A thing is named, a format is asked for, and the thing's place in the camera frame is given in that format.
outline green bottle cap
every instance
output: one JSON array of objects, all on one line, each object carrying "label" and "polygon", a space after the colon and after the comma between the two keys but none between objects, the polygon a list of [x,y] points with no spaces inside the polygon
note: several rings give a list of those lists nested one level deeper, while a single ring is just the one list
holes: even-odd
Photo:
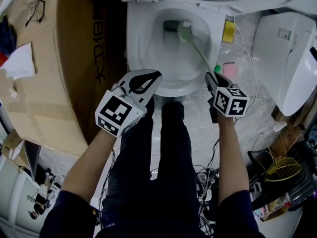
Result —
[{"label": "green bottle cap", "polygon": [[214,68],[214,71],[215,71],[215,72],[220,72],[220,71],[221,71],[221,66],[217,64],[217,65],[215,66],[215,68]]}]

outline hand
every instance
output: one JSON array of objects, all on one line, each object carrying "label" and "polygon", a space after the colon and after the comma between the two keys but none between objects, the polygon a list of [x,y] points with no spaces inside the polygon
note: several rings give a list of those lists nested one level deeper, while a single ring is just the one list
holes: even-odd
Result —
[{"label": "hand", "polygon": [[223,114],[221,114],[218,111],[217,111],[217,115],[218,115],[219,127],[233,124],[233,118],[232,117],[225,117]]},{"label": "hand", "polygon": [[104,129],[101,129],[98,134],[100,134],[100,136],[103,137],[104,140],[108,140],[109,142],[116,142],[117,140],[115,136],[113,136],[109,132],[106,132]]}]

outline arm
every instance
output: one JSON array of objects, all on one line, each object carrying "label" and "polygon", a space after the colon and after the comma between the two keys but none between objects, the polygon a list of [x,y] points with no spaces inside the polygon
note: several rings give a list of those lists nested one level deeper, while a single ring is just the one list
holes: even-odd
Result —
[{"label": "arm", "polygon": [[38,201],[35,201],[35,203],[38,204],[42,209],[44,209],[44,204],[41,204]]},{"label": "arm", "polygon": [[233,118],[218,113],[220,129],[219,204],[230,195],[249,190],[249,177],[243,161]]},{"label": "arm", "polygon": [[96,217],[90,200],[116,138],[101,130],[68,172],[40,237],[93,237]]},{"label": "arm", "polygon": [[220,129],[219,209],[214,237],[263,238],[253,215],[249,177],[232,118],[218,114]]},{"label": "arm", "polygon": [[100,130],[94,141],[68,172],[62,190],[90,203],[116,138]]}]

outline person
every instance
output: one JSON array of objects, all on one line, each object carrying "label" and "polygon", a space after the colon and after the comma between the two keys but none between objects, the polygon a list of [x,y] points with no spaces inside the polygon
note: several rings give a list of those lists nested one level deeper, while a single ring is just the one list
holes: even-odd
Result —
[{"label": "person", "polygon": [[[197,177],[184,107],[171,98],[162,108],[158,177],[150,180],[154,101],[139,123],[122,136],[121,152],[103,200],[104,228],[97,238],[206,237],[200,230]],[[263,237],[249,196],[248,174],[233,118],[218,114],[220,128],[219,210],[214,237]],[[90,201],[116,138],[101,130],[68,172],[42,238],[93,237]]]}]

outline yellow sponge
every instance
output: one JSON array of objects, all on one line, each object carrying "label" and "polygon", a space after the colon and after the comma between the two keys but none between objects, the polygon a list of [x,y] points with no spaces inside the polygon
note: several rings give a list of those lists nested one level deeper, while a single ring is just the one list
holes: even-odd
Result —
[{"label": "yellow sponge", "polygon": [[235,27],[236,25],[233,22],[230,22],[228,20],[225,21],[223,36],[222,36],[222,40],[224,42],[232,42]]}]

